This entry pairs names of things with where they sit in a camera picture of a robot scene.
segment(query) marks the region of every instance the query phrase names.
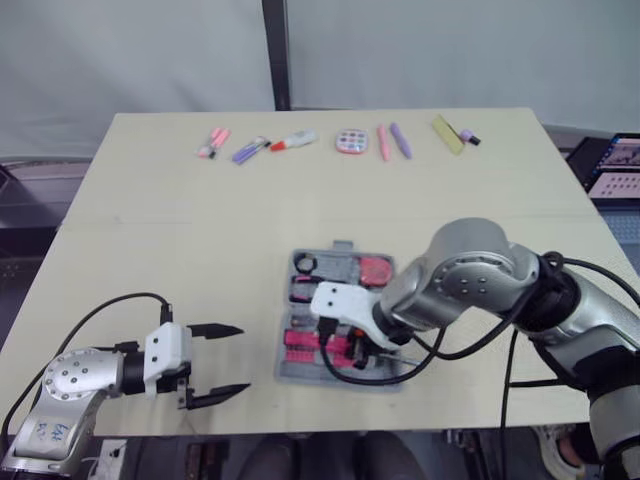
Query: wire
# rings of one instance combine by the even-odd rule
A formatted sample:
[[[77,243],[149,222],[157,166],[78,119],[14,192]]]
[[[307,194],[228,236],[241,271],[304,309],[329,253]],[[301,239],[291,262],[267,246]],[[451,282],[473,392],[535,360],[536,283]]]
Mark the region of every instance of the wire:
[[[98,305],[96,308],[91,310],[89,313],[87,313],[76,324],[75,327],[73,327],[71,332],[69,332],[69,334],[62,341],[62,344],[60,345],[60,347],[56,351],[54,357],[57,357],[58,355],[60,355],[65,350],[65,348],[67,348],[67,346],[69,345],[69,343],[73,339],[74,335],[78,332],[78,330],[80,330],[80,328],[82,328],[82,326],[85,323],[87,323],[98,312],[100,312],[100,311],[104,310],[105,308],[113,305],[114,303],[122,302],[124,300],[129,300],[131,298],[139,298],[139,297],[149,297],[149,298],[155,298],[156,300],[158,300],[162,304],[162,308],[160,310],[161,318],[162,318],[164,313],[166,313],[166,312],[169,312],[169,314],[171,313],[171,305],[169,304],[169,302],[167,302],[164,299],[164,297],[161,297],[160,295],[155,294],[155,293],[137,292],[137,293],[129,293],[127,295],[121,295],[119,297],[112,298],[111,300],[107,300],[106,302],[102,303],[101,305]],[[9,451],[9,424],[11,423],[11,419],[13,418],[13,415],[16,413],[16,411],[18,410],[18,408],[20,407],[20,405],[22,404],[24,399],[27,397],[27,395],[29,395],[29,392],[31,391],[31,389],[34,387],[34,385],[36,383],[38,383],[38,380],[40,379],[40,377],[42,377],[42,375],[44,374],[44,371],[45,371],[46,368],[47,368],[47,366],[45,365],[44,367],[42,367],[42,370],[40,370],[37,373],[37,375],[35,377],[33,377],[31,382],[29,382],[29,385],[27,385],[27,388],[25,388],[24,392],[22,392],[22,394],[20,394],[18,399],[11,406],[11,408],[9,409],[9,412],[7,412],[7,415],[4,418],[4,421],[2,422],[2,431],[0,432],[0,442],[1,442],[0,447],[2,449],[2,455],[3,456]],[[40,387],[40,389],[38,389],[38,393],[36,393],[35,400],[34,400],[34,405],[38,401],[38,398],[40,396],[41,388],[42,387]]]
[[[559,378],[552,378],[549,380],[530,380],[526,382],[511,382],[509,386],[511,388],[537,388],[537,387],[557,387],[566,385]]]
[[[598,272],[600,275],[604,275],[609,280],[616,283],[620,288],[622,288],[627,293],[627,295],[629,295],[633,299],[636,305],[640,307],[640,294],[638,294],[638,292],[636,292],[631,285],[629,285],[615,273],[610,272],[606,268],[601,267],[600,265],[596,265],[595,263],[585,262],[584,260],[578,260],[575,258],[564,257],[564,263],[568,265],[576,265],[578,267],[587,268],[589,270],[593,270],[594,272]]]
[[[95,462],[97,460],[100,460],[100,457],[84,457],[83,459],[80,460],[80,463]]]
[[[507,480],[507,403],[509,402],[509,382],[511,381],[511,369],[513,367],[513,356],[516,350],[516,340],[518,331],[513,330],[511,343],[509,344],[509,355],[507,357],[507,368],[504,373],[504,387],[502,389],[502,407],[500,408],[500,456],[502,463],[502,478]]]
[[[91,467],[89,467],[89,471],[87,472],[87,480],[91,480],[91,478],[95,476],[96,470],[98,469],[98,463],[100,463],[100,458],[95,459],[91,464]]]
[[[472,345],[470,345],[470,346],[468,346],[466,348],[463,348],[462,350],[460,350],[458,352],[455,352],[455,353],[439,352],[438,348],[435,345],[432,347],[432,346],[428,345],[424,340],[422,340],[419,337],[414,337],[414,339],[427,352],[433,353],[436,358],[439,358],[441,360],[460,360],[461,358],[468,357],[469,355],[472,355],[472,354],[476,353],[481,348],[484,348],[485,346],[487,346],[498,335],[500,335],[502,332],[504,332],[509,325],[511,325],[513,322],[515,322],[516,319],[518,318],[518,316],[520,315],[520,313],[522,313],[522,310],[524,309],[524,307],[527,304],[527,302],[529,302],[529,300],[531,300],[531,298],[538,292],[538,290],[539,290],[539,285],[537,283],[532,285],[531,288],[529,288],[518,299],[518,301],[516,301],[515,305],[513,306],[513,308],[511,309],[511,311],[507,315],[507,317],[502,322],[500,322],[498,325],[496,325],[492,330],[489,331],[489,333],[487,333],[484,337],[482,337],[476,343],[474,343],[474,344],[472,344]]]
[[[320,354],[322,355],[322,359],[324,360],[324,364],[326,365],[327,369],[338,380],[342,380],[343,382],[347,382],[347,383],[352,383],[354,385],[367,385],[367,386],[375,386],[375,387],[384,386],[384,385],[396,385],[398,383],[405,382],[415,377],[420,372],[422,372],[427,367],[427,365],[431,363],[431,361],[435,358],[434,352],[438,350],[438,348],[440,347],[440,344],[442,343],[442,340],[444,339],[444,334],[446,330],[447,330],[446,328],[441,328],[438,331],[438,336],[436,337],[436,341],[433,345],[433,351],[429,352],[425,357],[425,359],[422,360],[416,368],[414,368],[410,372],[404,373],[402,375],[398,375],[396,377],[391,377],[391,378],[371,380],[371,379],[355,378],[355,377],[350,377],[348,375],[344,375],[343,373],[339,372],[331,363],[331,360],[329,359],[329,355],[327,354],[327,345],[326,343],[323,344],[323,342],[320,342]],[[412,335],[412,337],[414,340],[417,341],[418,339],[417,335],[414,334]]]

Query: wooden table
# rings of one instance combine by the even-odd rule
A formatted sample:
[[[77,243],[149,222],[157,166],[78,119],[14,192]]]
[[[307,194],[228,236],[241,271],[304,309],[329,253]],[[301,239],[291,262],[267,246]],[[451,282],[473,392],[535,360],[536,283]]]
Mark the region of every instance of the wooden table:
[[[452,155],[430,126],[437,113],[458,129],[473,129],[482,144]],[[395,145],[392,160],[381,160],[375,127],[392,121],[411,143],[413,160]],[[230,128],[231,138],[215,160],[197,158],[194,150],[215,126]],[[344,127],[369,131],[365,154],[335,150]],[[304,128],[316,129],[319,141],[261,152],[242,166],[229,159],[256,135],[277,141]],[[252,386],[192,412],[176,409],[175,394],[109,400],[98,434],[497,426],[506,333],[465,360],[433,362],[399,393],[285,385],[274,377],[293,249],[351,240],[356,249],[393,255],[402,268],[440,226],[465,216],[488,217],[512,241],[594,261],[639,286],[528,109],[117,115],[2,350],[0,412],[85,313],[111,297],[147,290],[173,303],[177,322],[217,321],[246,331],[195,340],[197,393],[227,383]],[[606,280],[586,275],[627,301]],[[157,322],[154,302],[132,300],[93,319],[71,346],[141,341]],[[483,312],[465,313],[443,349],[472,343],[495,322]],[[550,376],[521,338],[513,378]],[[516,390],[508,424],[584,421],[587,407],[582,394],[565,387]]]

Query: purple highlighter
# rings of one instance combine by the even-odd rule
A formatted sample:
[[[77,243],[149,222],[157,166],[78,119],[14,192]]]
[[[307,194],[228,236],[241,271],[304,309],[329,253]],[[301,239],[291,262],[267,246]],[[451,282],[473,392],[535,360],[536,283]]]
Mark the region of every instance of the purple highlighter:
[[[271,145],[271,142],[264,137],[257,137],[253,142],[242,147],[233,154],[231,159],[234,163],[242,165],[244,162],[253,157],[258,151]]]
[[[404,154],[405,157],[411,158],[411,147],[409,146],[409,142],[404,138],[402,132],[400,131],[400,127],[396,122],[393,122],[389,126],[389,130],[391,130],[391,135],[396,139],[396,144],[400,151]]]

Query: pink pen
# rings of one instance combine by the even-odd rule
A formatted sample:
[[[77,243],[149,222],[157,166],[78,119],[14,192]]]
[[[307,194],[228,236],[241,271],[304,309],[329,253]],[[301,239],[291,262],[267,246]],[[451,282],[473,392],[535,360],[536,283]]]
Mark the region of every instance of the pink pen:
[[[380,140],[380,152],[382,153],[382,159],[385,162],[389,161],[391,156],[391,148],[387,142],[387,131],[384,129],[384,125],[378,125],[378,140]]]

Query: white curtain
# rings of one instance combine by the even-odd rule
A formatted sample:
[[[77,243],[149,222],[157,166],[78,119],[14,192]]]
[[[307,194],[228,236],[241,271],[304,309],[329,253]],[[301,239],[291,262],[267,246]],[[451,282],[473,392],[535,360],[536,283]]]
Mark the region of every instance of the white curtain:
[[[289,0],[292,104],[640,129],[638,0]]]
[[[117,112],[273,108],[260,0],[0,2],[0,156],[91,156]]]

